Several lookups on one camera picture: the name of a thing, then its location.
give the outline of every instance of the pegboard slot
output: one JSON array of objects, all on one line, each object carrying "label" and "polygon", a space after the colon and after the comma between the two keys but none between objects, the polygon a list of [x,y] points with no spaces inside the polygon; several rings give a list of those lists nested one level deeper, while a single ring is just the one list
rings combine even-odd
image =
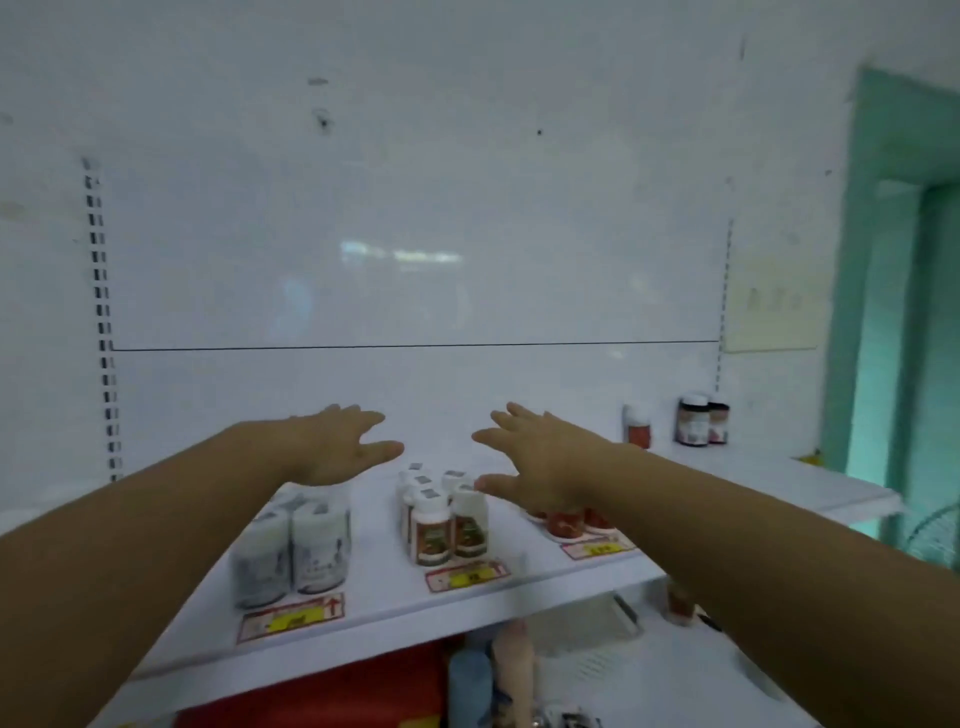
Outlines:
[{"label": "pegboard slot", "polygon": [[[113,324],[110,321],[110,307],[102,301],[109,299],[110,293],[106,286],[108,280],[107,252],[104,250],[107,238],[104,233],[103,200],[100,197],[100,180],[96,170],[98,165],[91,159],[83,160],[84,170],[84,199],[86,202],[86,220],[90,227],[88,232],[90,241],[90,260],[93,297],[96,303],[97,315],[97,350],[101,354],[113,351]],[[107,423],[107,467],[110,471],[110,482],[123,477],[123,458],[117,453],[122,449],[120,443],[120,408],[118,406],[117,377],[112,356],[100,356],[100,386],[101,397],[107,405],[104,408],[104,420]]]}]

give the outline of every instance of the doorway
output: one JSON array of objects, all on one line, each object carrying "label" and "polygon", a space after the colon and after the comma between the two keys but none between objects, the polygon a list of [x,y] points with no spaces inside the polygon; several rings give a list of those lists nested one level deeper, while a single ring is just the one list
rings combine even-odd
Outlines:
[{"label": "doorway", "polygon": [[[824,461],[903,496],[906,513],[860,530],[938,560],[910,535],[960,500],[960,96],[865,70],[850,148]],[[956,511],[936,521],[950,552]]]}]

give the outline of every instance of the paper sign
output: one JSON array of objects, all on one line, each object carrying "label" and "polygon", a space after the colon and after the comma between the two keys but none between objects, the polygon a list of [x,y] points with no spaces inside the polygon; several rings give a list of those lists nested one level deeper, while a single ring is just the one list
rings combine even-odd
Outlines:
[{"label": "paper sign", "polygon": [[270,609],[261,609],[244,615],[237,634],[237,644],[259,640],[261,637],[290,632],[310,627],[325,621],[340,619],[345,614],[344,595],[321,596],[298,604],[286,604]]},{"label": "paper sign", "polygon": [[580,561],[581,559],[592,559],[595,556],[610,556],[613,553],[633,551],[636,546],[620,534],[616,534],[615,536],[604,536],[590,541],[580,541],[576,544],[564,544],[561,548],[571,559]]},{"label": "paper sign", "polygon": [[459,567],[428,571],[426,585],[434,594],[451,589],[465,589],[510,576],[510,570],[499,559],[472,561]]}]

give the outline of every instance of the wrist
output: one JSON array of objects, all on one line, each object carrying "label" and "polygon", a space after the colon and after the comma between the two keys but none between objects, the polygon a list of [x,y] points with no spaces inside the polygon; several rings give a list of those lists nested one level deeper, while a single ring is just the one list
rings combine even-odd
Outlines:
[{"label": "wrist", "polygon": [[602,510],[612,492],[625,479],[636,480],[648,453],[630,443],[607,443],[589,459],[588,471],[577,478],[577,501],[586,508]]},{"label": "wrist", "polygon": [[255,466],[263,468],[277,486],[291,479],[294,460],[283,451],[284,440],[277,425],[282,420],[255,420],[237,423],[224,430],[233,451],[246,453]]}]

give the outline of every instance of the pill bottle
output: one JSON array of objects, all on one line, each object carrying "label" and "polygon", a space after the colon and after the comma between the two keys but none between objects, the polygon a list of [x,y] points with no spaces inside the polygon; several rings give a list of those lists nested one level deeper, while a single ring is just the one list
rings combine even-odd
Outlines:
[{"label": "pill bottle", "polygon": [[450,560],[450,507],[441,488],[422,488],[414,495],[410,514],[410,560],[436,567]]},{"label": "pill bottle", "polygon": [[697,613],[697,602],[673,579],[666,585],[666,609],[663,618],[679,627],[689,627]]},{"label": "pill bottle", "polygon": [[730,404],[720,395],[710,397],[710,444],[727,444],[727,424],[730,421]]},{"label": "pill bottle", "polygon": [[467,559],[482,556],[489,537],[487,497],[459,486],[453,492],[453,553]]},{"label": "pill bottle", "polygon": [[608,535],[611,533],[616,533],[616,528],[613,524],[599,513],[597,513],[592,508],[588,508],[584,511],[584,530],[587,533],[595,533],[600,535]]},{"label": "pill bottle", "polygon": [[413,519],[414,503],[417,501],[417,492],[424,488],[436,488],[437,484],[429,475],[417,475],[410,481],[403,494],[403,512],[400,514],[400,540],[404,548],[410,548],[410,521]]},{"label": "pill bottle", "polygon": [[623,407],[623,428],[626,440],[638,448],[650,449],[653,444],[653,429],[650,417],[639,407],[625,404]]},{"label": "pill bottle", "polygon": [[677,405],[677,442],[692,448],[705,448],[709,437],[710,400],[707,395],[683,395]]},{"label": "pill bottle", "polygon": [[349,510],[339,503],[304,503],[293,516],[294,589],[313,595],[340,586],[350,560]]},{"label": "pill bottle", "polygon": [[568,544],[584,535],[584,512],[551,513],[546,518],[547,535],[554,541]]},{"label": "pill bottle", "polygon": [[281,508],[261,512],[244,528],[229,554],[233,603],[256,609],[290,589],[290,514]]}]

